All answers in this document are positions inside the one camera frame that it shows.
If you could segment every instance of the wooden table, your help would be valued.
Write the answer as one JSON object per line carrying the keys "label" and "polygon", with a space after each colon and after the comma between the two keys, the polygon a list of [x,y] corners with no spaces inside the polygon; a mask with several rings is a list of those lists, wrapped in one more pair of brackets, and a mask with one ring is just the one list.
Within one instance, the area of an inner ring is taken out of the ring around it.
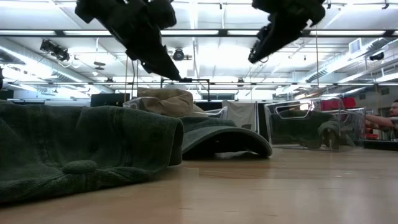
{"label": "wooden table", "polygon": [[398,152],[188,161],[155,182],[3,207],[0,223],[396,224]]}

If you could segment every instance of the ceiling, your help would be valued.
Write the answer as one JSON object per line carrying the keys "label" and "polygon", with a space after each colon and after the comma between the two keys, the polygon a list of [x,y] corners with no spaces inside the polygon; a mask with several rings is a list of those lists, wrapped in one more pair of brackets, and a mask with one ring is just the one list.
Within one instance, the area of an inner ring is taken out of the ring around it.
{"label": "ceiling", "polygon": [[[382,10],[384,1],[334,1],[327,9],[324,20],[317,29],[398,29],[398,1],[389,1],[390,7]],[[268,23],[268,14],[253,9],[250,0],[191,0],[172,3],[177,16],[177,25],[173,29],[259,29]],[[90,24],[83,22],[74,13],[74,0],[49,1],[0,1],[0,29],[104,29],[96,20]],[[55,62],[55,59],[39,50],[41,37],[0,37],[7,39],[31,55],[39,55]],[[114,38],[50,38],[53,42],[68,49],[71,63],[62,63],[60,67],[83,75],[89,80],[103,82],[113,78],[116,82],[132,81],[133,67],[126,63],[125,48]],[[245,82],[297,82],[300,75],[306,75],[314,68],[334,60],[348,51],[348,44],[356,38],[302,38],[284,47],[269,57],[267,63],[252,65],[248,54],[255,39],[252,37],[164,37],[163,44],[169,50],[183,49],[186,55],[196,55],[197,78],[209,78],[214,82],[236,82],[243,78]],[[197,44],[194,52],[193,43]],[[395,47],[386,51],[385,61],[395,59]],[[93,63],[103,62],[103,71],[96,71]],[[365,63],[360,58],[344,67],[336,69],[328,78],[320,82],[339,82],[342,78],[376,66],[377,63]],[[193,60],[176,62],[182,76],[195,75]],[[147,74],[138,66],[139,82],[159,81],[160,77]],[[109,86],[112,90],[120,86]],[[266,88],[276,90],[278,87]]]}

